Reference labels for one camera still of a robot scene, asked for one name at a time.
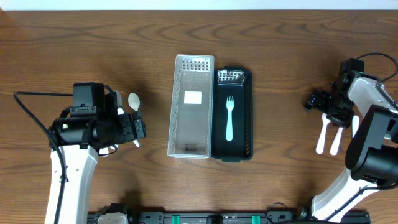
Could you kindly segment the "mint green plastic fork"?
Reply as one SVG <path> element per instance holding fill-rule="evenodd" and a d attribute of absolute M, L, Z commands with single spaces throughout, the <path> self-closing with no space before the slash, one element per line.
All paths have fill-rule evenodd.
<path fill-rule="evenodd" d="M 227 123 L 226 123 L 226 135 L 225 138 L 227 141 L 233 140 L 233 121 L 232 121 L 232 112 L 234 109 L 234 98 L 233 96 L 227 96 L 226 99 L 226 109 L 228 111 Z"/>

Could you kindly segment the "pink plastic fork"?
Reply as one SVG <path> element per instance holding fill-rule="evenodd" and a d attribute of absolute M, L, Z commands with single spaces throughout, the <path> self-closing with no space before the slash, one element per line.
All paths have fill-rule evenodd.
<path fill-rule="evenodd" d="M 339 127 L 337 132 L 336 132 L 335 138 L 334 138 L 334 140 L 332 142 L 332 145 L 331 145 L 331 148 L 330 148 L 330 154 L 332 156 L 335 156 L 338 153 L 340 142 L 341 142 L 341 136 L 343 134 L 343 130 L 344 130 L 343 127 Z"/>

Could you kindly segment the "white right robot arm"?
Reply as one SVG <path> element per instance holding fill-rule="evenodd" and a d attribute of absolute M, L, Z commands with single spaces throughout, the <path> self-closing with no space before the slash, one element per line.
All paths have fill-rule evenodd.
<path fill-rule="evenodd" d="M 317 220 L 340 222 L 368 195 L 397 187 L 397 149 L 383 144 L 385 139 L 397 142 L 397 104 L 378 77 L 359 70 L 342 71 L 333 93 L 314 92 L 305 107 L 322 111 L 323 121 L 347 129 L 354 106 L 363 120 L 347 148 L 345 169 L 312 198 L 309 215 Z"/>

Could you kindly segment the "black plastic basket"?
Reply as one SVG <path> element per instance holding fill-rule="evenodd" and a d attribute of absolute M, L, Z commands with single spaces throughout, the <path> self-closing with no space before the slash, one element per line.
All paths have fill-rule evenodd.
<path fill-rule="evenodd" d="M 233 96 L 233 140 L 227 141 L 227 96 Z M 224 162 L 250 160 L 253 147 L 252 73 L 242 67 L 225 66 L 215 71 L 211 157 Z"/>

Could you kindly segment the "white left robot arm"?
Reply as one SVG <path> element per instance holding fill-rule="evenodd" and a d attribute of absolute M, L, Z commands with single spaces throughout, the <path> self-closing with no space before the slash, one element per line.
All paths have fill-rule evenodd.
<path fill-rule="evenodd" d="M 86 223 L 98 159 L 145 137 L 141 114 L 58 118 L 49 132 L 56 146 L 50 155 L 52 180 L 45 222 Z"/>

